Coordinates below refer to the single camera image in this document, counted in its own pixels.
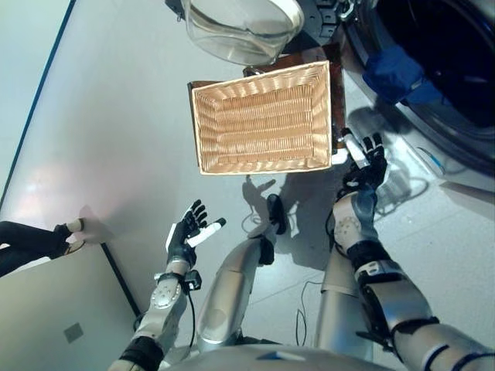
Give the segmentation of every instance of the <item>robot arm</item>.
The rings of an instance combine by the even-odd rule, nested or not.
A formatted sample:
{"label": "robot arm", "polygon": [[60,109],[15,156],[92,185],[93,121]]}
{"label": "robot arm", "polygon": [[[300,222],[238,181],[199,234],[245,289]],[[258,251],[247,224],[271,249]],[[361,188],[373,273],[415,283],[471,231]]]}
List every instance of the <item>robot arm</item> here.
{"label": "robot arm", "polygon": [[166,240],[168,252],[165,273],[155,275],[149,309],[129,346],[108,371],[156,371],[173,347],[179,320],[186,309],[189,291],[201,287],[201,277],[191,271],[196,263],[194,247],[217,232],[225,219],[207,225],[205,206],[197,200],[183,218],[174,223]]}
{"label": "robot arm", "polygon": [[365,138],[365,159],[344,133],[355,161],[333,207],[335,241],[358,283],[368,333],[359,334],[393,351],[410,370],[493,369],[495,353],[458,330],[439,323],[423,294],[381,245],[374,228],[375,189],[387,163],[379,135]]}

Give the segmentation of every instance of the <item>rectangular basket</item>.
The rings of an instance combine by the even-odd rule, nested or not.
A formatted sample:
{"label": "rectangular basket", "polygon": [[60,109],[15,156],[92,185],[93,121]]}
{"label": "rectangular basket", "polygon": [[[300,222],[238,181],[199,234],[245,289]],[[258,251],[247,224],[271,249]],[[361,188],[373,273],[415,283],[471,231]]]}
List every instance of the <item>rectangular basket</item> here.
{"label": "rectangular basket", "polygon": [[193,89],[201,174],[331,166],[328,61]]}

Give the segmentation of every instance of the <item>humanoid robot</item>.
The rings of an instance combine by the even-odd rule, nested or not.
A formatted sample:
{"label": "humanoid robot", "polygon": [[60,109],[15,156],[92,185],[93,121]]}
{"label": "humanoid robot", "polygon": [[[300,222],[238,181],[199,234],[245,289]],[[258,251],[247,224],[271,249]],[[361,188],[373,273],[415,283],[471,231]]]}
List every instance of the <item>humanoid robot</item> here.
{"label": "humanoid robot", "polygon": [[[440,323],[378,239],[373,223],[375,190],[387,168],[380,136],[365,138],[363,147],[348,130],[343,138],[353,164],[333,206],[335,243],[321,288],[314,348],[242,335],[256,269],[273,262],[276,235],[286,230],[282,201],[270,195],[269,222],[249,233],[217,272],[197,321],[200,354],[171,370],[384,370],[364,360],[372,342],[414,371],[495,369],[495,352]],[[201,285],[199,273],[192,270],[194,249],[226,223],[219,219],[208,225],[204,210],[198,200],[172,225],[165,273],[155,276],[149,309],[109,371],[156,371],[173,347],[189,292]]]}

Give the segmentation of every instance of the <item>washing machine door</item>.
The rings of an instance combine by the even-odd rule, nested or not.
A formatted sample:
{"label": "washing machine door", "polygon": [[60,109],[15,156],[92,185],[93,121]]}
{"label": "washing machine door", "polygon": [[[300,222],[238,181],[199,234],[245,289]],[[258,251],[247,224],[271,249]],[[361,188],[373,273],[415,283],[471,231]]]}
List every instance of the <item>washing machine door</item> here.
{"label": "washing machine door", "polygon": [[363,66],[400,46],[441,98],[411,103],[414,125],[450,158],[495,169],[495,0],[363,0],[346,23]]}

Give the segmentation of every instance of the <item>black pants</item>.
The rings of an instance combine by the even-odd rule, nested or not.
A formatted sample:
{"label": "black pants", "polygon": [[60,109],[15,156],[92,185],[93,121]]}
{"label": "black pants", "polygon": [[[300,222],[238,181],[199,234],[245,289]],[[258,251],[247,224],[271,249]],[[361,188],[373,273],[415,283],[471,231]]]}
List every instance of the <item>black pants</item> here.
{"label": "black pants", "polygon": [[0,249],[0,277],[41,257],[61,256],[68,248],[65,240],[71,234],[65,224],[50,232],[24,224],[0,222],[0,244],[9,245]]}

